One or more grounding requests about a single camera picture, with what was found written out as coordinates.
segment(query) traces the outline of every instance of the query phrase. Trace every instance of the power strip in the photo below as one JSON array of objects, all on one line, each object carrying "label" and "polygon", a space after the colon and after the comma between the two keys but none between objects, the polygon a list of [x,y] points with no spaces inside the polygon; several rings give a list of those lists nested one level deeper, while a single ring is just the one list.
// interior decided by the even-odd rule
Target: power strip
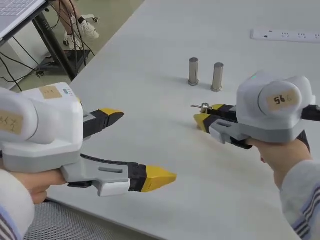
[{"label": "power strip", "polygon": [[320,43],[320,32],[304,32],[304,31],[286,31],[286,30],[268,30],[253,29],[251,38],[266,41],[285,41],[298,43]]}]

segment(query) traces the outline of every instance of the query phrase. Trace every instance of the sleeve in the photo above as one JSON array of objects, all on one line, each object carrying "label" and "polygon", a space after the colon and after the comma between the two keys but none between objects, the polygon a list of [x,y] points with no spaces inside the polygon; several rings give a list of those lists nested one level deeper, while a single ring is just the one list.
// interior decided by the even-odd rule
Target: sleeve
[{"label": "sleeve", "polygon": [[0,239],[22,240],[35,216],[29,191],[9,172],[0,169]]},{"label": "sleeve", "polygon": [[320,163],[304,160],[285,176],[280,190],[285,218],[302,240],[320,239]]}]

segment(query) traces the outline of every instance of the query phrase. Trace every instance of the metal cylinder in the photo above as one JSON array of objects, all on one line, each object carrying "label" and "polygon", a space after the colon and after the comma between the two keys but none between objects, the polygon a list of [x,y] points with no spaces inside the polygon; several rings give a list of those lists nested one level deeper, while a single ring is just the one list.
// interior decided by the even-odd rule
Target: metal cylinder
[{"label": "metal cylinder", "polygon": [[208,113],[208,109],[209,109],[209,108],[210,108],[209,103],[206,103],[206,102],[202,103],[202,104],[201,104],[200,113],[202,113],[202,114]]},{"label": "metal cylinder", "polygon": [[190,86],[198,85],[198,58],[192,57],[189,60],[189,80],[188,84]]},{"label": "metal cylinder", "polygon": [[217,62],[214,65],[213,80],[211,85],[211,91],[220,92],[222,90],[222,75],[224,71],[224,64]]}]

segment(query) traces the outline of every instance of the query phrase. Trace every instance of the tape label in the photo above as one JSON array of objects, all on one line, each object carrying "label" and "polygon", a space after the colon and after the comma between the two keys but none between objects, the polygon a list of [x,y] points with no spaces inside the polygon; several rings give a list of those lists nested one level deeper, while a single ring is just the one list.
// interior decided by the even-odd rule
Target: tape label
[{"label": "tape label", "polygon": [[283,108],[297,105],[299,102],[295,90],[290,89],[267,97],[266,99],[270,111],[278,111]]},{"label": "tape label", "polygon": [[61,93],[56,86],[42,86],[39,87],[44,99],[60,99],[62,98]]},{"label": "tape label", "polygon": [[10,111],[0,110],[0,130],[20,135],[24,117]]}]

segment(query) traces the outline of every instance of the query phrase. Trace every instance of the human hand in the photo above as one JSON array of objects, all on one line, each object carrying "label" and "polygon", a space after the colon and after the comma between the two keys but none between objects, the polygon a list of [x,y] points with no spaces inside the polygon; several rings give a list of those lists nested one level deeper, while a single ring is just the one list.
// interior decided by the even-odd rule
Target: human hand
[{"label": "human hand", "polygon": [[[6,170],[2,159],[0,159],[0,169]],[[46,200],[47,190],[51,185],[63,185],[67,183],[58,169],[39,173],[8,172],[18,179],[29,191],[34,204],[41,204]]]},{"label": "human hand", "polygon": [[274,182],[280,189],[287,173],[298,163],[312,160],[307,146],[296,139],[290,143],[266,143],[255,139],[248,139],[248,145],[258,148],[263,160],[274,171]]}]

